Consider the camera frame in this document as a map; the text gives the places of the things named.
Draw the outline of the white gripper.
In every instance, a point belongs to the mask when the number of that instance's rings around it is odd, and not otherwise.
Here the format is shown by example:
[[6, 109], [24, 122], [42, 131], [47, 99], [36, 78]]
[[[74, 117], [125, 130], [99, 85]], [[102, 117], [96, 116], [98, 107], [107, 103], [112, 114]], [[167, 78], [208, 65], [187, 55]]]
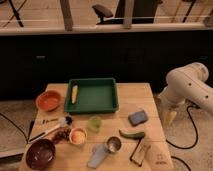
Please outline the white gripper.
[[176, 108], [176, 105], [167, 103], [165, 101], [161, 102], [161, 116], [166, 118], [166, 125], [170, 125], [174, 121], [177, 115], [177, 112], [175, 111]]

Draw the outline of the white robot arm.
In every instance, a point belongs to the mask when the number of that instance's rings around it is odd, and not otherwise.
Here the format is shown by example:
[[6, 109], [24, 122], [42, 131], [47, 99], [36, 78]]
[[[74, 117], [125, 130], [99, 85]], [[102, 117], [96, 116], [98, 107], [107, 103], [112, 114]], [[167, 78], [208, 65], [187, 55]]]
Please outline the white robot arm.
[[199, 62], [175, 68], [166, 75], [167, 86], [159, 94], [162, 107], [162, 123], [170, 125], [177, 112], [175, 109], [189, 100], [209, 114], [213, 114], [213, 88], [205, 81], [208, 68]]

